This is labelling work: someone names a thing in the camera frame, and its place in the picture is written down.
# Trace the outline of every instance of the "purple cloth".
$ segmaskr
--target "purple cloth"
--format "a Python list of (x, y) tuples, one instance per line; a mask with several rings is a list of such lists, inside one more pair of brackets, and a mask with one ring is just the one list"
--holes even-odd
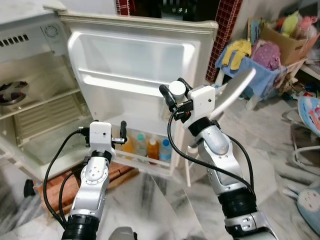
[(251, 59), (271, 71), (281, 67), (280, 48), (270, 41), (256, 41), (252, 48)]

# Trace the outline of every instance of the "bottle cap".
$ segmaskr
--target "bottle cap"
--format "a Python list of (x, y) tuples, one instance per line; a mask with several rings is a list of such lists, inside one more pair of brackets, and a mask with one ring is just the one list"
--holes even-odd
[(143, 141), (145, 139), (145, 136), (140, 133), (140, 134), (138, 134), (137, 138), (139, 141)]
[(150, 143), (151, 145), (156, 145), (157, 140), (154, 139), (154, 138), (150, 138), (149, 143)]
[(168, 139), (165, 139), (165, 140), (163, 140), (162, 144), (163, 144), (163, 146), (166, 147), (166, 146), (169, 146), (170, 142)]
[(175, 100), (180, 101), (185, 96), (186, 86), (180, 81), (173, 81), (169, 84), (169, 90), (173, 94)]

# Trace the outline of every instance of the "wooden board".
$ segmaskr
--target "wooden board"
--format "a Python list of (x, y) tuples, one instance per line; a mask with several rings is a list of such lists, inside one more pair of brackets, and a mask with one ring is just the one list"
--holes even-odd
[[(50, 205), (52, 208), (59, 213), (59, 192), (60, 187), (65, 179), (65, 177), (71, 173), (68, 171), (54, 179), (51, 179), (47, 183), (47, 197)], [(137, 168), (132, 168), (130, 166), (125, 166), (119, 163), (112, 162), (109, 168), (109, 179), (110, 183), (108, 189), (115, 188), (124, 182), (128, 181), (129, 179), (133, 178), (139, 173)], [(74, 198), (79, 190), (80, 182), (77, 181), (78, 179), (73, 175), (71, 176), (65, 183), (62, 195), (62, 206), (63, 206), (63, 213), (69, 213)], [(41, 204), (42, 207), (48, 211), (47, 206), (44, 201), (44, 194), (43, 194), (43, 186), (35, 187), (35, 190), (41, 196)]]

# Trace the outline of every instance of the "plastic bottle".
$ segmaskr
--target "plastic bottle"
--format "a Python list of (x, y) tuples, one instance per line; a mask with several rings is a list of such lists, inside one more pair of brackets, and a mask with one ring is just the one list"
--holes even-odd
[(143, 134), (138, 134), (137, 144), (135, 149), (135, 154), (146, 157), (147, 156), (147, 144), (145, 141), (145, 136)]
[(164, 139), (162, 141), (162, 145), (161, 145), (161, 148), (160, 148), (159, 159), (161, 161), (169, 163), (171, 161), (171, 152), (172, 152), (172, 149), (171, 149), (169, 140), (168, 139)]
[[(126, 152), (126, 153), (130, 153), (130, 154), (134, 154), (135, 153), (135, 149), (134, 149), (134, 145), (132, 143), (132, 140), (129, 136), (126, 137), (127, 141), (125, 144), (122, 145), (122, 151)], [(132, 157), (130, 156), (126, 156), (126, 159), (132, 159)]]
[(148, 141), (147, 153), (149, 158), (159, 160), (159, 142), (157, 142), (157, 139), (155, 136), (152, 136), (152, 138), (150, 138)]

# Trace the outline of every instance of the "black cable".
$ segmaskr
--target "black cable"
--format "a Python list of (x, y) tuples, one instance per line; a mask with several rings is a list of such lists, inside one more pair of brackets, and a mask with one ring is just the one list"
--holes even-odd
[(52, 216), (61, 224), (61, 226), (66, 229), (66, 226), (63, 222), (63, 220), (58, 216), (58, 214), (55, 212), (55, 210), (52, 208), (52, 206), (50, 205), (49, 201), (48, 201), (48, 196), (47, 196), (47, 183), (48, 183), (48, 177), (49, 177), (49, 172), (51, 170), (52, 165), (54, 164), (54, 162), (56, 161), (57, 157), (59, 156), (59, 154), (61, 153), (62, 149), (64, 148), (64, 146), (66, 145), (67, 141), (75, 134), (79, 134), (81, 133), (80, 130), (76, 130), (72, 133), (69, 134), (69, 136), (66, 137), (66, 139), (63, 141), (62, 145), (60, 146), (58, 152), (55, 154), (54, 158), (52, 159), (52, 161), (50, 162), (46, 172), (45, 172), (45, 176), (44, 176), (44, 181), (43, 181), (43, 199), (44, 199), (44, 203), (46, 205), (46, 207), (49, 209), (50, 213), (52, 214)]
[(62, 219), (62, 221), (64, 222), (65, 225), (67, 225), (67, 220), (65, 218), (65, 215), (64, 215), (64, 210), (63, 210), (63, 207), (62, 207), (62, 195), (63, 195), (63, 192), (64, 192), (64, 187), (65, 187), (65, 184), (67, 182), (67, 180), (73, 175), (75, 174), (76, 172), (80, 171), (82, 168), (79, 168), (77, 170), (74, 170), (73, 172), (69, 173), (65, 179), (63, 180), (62, 184), (61, 184), (61, 187), (60, 187), (60, 191), (59, 191), (59, 213), (60, 213), (60, 217)]
[(215, 171), (217, 171), (217, 172), (220, 172), (220, 173), (222, 173), (222, 174), (228, 175), (229, 177), (232, 177), (232, 178), (238, 180), (239, 182), (243, 183), (243, 184), (250, 190), (250, 192), (253, 194), (254, 198), (257, 199), (254, 190), (251, 188), (250, 184), (249, 184), (247, 181), (245, 181), (243, 178), (241, 178), (241, 177), (239, 177), (239, 176), (237, 176), (237, 175), (235, 175), (235, 174), (233, 174), (233, 173), (231, 173), (231, 172), (229, 172), (229, 171), (223, 170), (222, 168), (213, 166), (213, 165), (211, 165), (211, 164), (208, 164), (208, 163), (206, 163), (206, 162), (203, 162), (203, 161), (197, 160), (197, 159), (195, 159), (195, 158), (193, 158), (193, 157), (191, 157), (191, 156), (188, 156), (188, 155), (186, 155), (185, 153), (183, 153), (182, 151), (180, 151), (180, 150), (178, 149), (178, 147), (175, 145), (175, 143), (174, 143), (174, 141), (173, 141), (173, 139), (172, 139), (172, 135), (171, 135), (171, 124), (172, 124), (172, 121), (173, 121), (175, 115), (177, 114), (177, 112), (178, 112), (178, 111), (175, 110), (175, 111), (171, 114), (171, 116), (170, 116), (170, 118), (169, 118), (169, 121), (168, 121), (168, 125), (167, 125), (168, 139), (169, 139), (169, 142), (170, 142), (172, 148), (173, 148), (181, 157), (183, 157), (183, 158), (185, 158), (185, 159), (187, 159), (187, 160), (189, 160), (189, 161), (191, 161), (191, 162), (193, 162), (193, 163), (195, 163), (195, 164), (202, 165), (202, 166), (204, 166), (204, 167), (206, 167), (206, 168), (215, 170)]
[(239, 148), (242, 150), (242, 152), (243, 152), (243, 154), (245, 156), (245, 159), (246, 159), (246, 161), (248, 163), (248, 168), (249, 168), (250, 186), (251, 186), (252, 190), (254, 191), (255, 190), (254, 171), (252, 169), (252, 164), (251, 164), (250, 157), (249, 157), (247, 151), (245, 150), (244, 146), (242, 146), (241, 143), (238, 140), (234, 139), (232, 136), (229, 136), (229, 135), (227, 135), (227, 136), (231, 139), (231, 141), (233, 141), (235, 144), (237, 144), (239, 146)]

